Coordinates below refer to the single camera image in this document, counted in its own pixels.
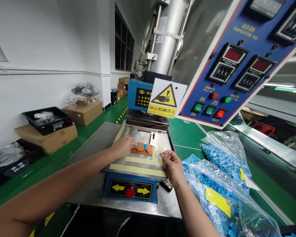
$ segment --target red indicator light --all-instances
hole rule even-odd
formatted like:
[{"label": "red indicator light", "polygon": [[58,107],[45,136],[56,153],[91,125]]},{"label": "red indicator light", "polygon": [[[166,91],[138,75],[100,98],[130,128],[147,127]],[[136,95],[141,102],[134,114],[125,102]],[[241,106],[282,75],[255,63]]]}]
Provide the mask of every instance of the red indicator light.
[{"label": "red indicator light", "polygon": [[265,70],[268,69],[268,67],[270,66],[271,64],[267,61],[264,61],[262,59],[258,59],[253,65],[252,65],[252,68],[255,69],[255,70],[258,70],[260,72],[264,72]]},{"label": "red indicator light", "polygon": [[222,119],[225,116],[226,111],[224,110],[218,110],[218,112],[215,114],[216,118]]},{"label": "red indicator light", "polygon": [[244,55],[243,52],[238,51],[238,50],[236,50],[234,48],[229,48],[224,57],[228,58],[230,60],[233,60],[235,62],[238,62],[239,59],[242,57],[242,55]]}]

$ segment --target right hand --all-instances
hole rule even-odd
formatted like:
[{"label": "right hand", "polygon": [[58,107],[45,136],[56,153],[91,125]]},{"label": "right hand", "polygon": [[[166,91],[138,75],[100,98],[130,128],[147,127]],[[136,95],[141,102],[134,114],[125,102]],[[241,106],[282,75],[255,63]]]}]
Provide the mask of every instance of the right hand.
[{"label": "right hand", "polygon": [[186,183],[183,172],[182,161],[174,151],[167,150],[160,153],[163,167],[169,177],[170,182],[176,188],[181,184]]}]

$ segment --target black plastic tray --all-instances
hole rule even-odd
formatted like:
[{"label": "black plastic tray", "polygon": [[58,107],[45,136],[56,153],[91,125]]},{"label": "black plastic tray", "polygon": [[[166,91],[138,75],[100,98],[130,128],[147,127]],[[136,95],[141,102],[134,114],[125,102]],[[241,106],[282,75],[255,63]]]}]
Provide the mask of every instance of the black plastic tray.
[{"label": "black plastic tray", "polygon": [[[41,126],[37,126],[36,125],[36,119],[34,118],[34,114],[38,114],[41,113],[43,111],[50,111],[53,112],[54,115],[58,115],[60,116],[62,119],[57,120],[55,122],[52,123],[48,123],[45,125],[41,125]],[[72,125],[72,121],[71,118],[69,117],[69,115],[67,115],[65,112],[63,112],[62,110],[60,110],[57,107],[49,107],[49,108],[45,108],[45,109],[39,109],[39,110],[32,110],[32,111],[28,111],[28,112],[24,112],[22,113],[25,118],[29,121],[29,123],[37,130],[40,132],[40,134],[42,135],[48,135],[51,134],[57,130],[63,129],[65,127],[69,127]]]},{"label": "black plastic tray", "polygon": [[24,150],[28,151],[28,153],[13,164],[0,167],[0,186],[19,174],[21,171],[27,169],[31,164],[38,161],[45,155],[40,146],[34,145],[22,139],[17,140],[17,142],[24,148]]}]

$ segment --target yellow triangle warning sign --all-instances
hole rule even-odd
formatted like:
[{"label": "yellow triangle warning sign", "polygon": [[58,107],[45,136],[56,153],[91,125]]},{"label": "yellow triangle warning sign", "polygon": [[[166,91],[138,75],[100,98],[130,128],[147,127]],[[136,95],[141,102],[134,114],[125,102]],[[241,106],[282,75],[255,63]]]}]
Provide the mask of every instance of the yellow triangle warning sign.
[{"label": "yellow triangle warning sign", "polygon": [[177,103],[175,101],[175,96],[174,96],[172,84],[167,86],[151,102],[156,103],[156,104],[163,104],[163,105],[167,105],[167,106],[171,106],[171,107],[176,107]]}]

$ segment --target round green button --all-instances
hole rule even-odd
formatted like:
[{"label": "round green button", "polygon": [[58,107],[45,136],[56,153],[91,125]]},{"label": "round green button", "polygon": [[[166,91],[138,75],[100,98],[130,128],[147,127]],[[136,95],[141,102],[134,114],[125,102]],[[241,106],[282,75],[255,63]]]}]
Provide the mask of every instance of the round green button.
[{"label": "round green button", "polygon": [[230,97],[226,96],[226,97],[224,98],[224,102],[225,102],[225,103],[229,103],[230,101],[231,101],[231,98],[230,98]]}]

